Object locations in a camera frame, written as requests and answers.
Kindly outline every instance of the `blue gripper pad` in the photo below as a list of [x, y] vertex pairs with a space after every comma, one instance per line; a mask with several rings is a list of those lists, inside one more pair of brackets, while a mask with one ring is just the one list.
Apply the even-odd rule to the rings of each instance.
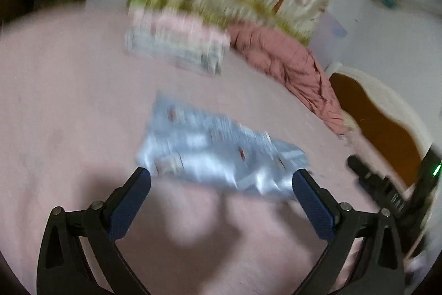
[[[317, 191], [315, 191], [304, 178], [302, 171], [307, 173], [305, 169], [301, 169], [293, 174], [293, 192], [313, 225], [319, 239], [330, 241], [335, 235], [333, 230], [333, 216], [318, 197]], [[314, 185], [317, 187], [316, 190], [320, 189], [315, 182]]]
[[129, 230], [132, 221], [146, 199], [151, 186], [149, 172], [138, 168], [127, 182], [116, 189], [106, 201], [107, 208], [103, 212], [109, 222], [109, 238], [115, 241], [123, 238]]

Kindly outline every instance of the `pink blanket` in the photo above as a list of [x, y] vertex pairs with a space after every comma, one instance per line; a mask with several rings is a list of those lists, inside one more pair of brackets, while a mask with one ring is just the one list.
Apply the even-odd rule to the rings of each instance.
[[312, 52], [278, 29], [253, 23], [229, 26], [231, 44], [254, 68], [272, 76], [336, 134], [346, 127], [330, 81]]

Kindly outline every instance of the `brown headboard panel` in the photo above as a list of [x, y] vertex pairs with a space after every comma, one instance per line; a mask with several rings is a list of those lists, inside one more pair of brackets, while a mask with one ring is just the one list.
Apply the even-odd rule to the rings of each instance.
[[333, 73], [330, 82], [342, 109], [355, 119], [363, 135], [408, 186], [416, 182], [421, 156], [410, 133], [386, 117], [354, 79]]

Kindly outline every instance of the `shiny silver package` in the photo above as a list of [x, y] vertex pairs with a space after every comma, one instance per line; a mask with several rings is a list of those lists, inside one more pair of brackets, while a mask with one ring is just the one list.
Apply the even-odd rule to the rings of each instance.
[[152, 176], [272, 199], [294, 199], [292, 175], [309, 166], [295, 145], [161, 94], [138, 162]]

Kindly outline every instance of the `metal screw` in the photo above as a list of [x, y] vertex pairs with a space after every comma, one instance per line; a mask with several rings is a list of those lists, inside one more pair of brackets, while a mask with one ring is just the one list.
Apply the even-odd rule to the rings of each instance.
[[339, 204], [339, 205], [340, 205], [341, 209], [344, 211], [350, 211], [351, 209], [353, 209], [348, 202], [341, 202], [341, 204]]
[[61, 213], [63, 209], [61, 207], [55, 207], [54, 209], [52, 209], [52, 215], [58, 215], [59, 213]]
[[91, 208], [93, 210], [98, 210], [101, 209], [103, 207], [104, 202], [102, 202], [101, 200], [95, 200], [92, 204], [91, 204]]
[[391, 215], [390, 210], [385, 209], [385, 208], [383, 208], [383, 209], [381, 210], [381, 214], [382, 214], [383, 216], [386, 216], [386, 217], [389, 217], [389, 216]]

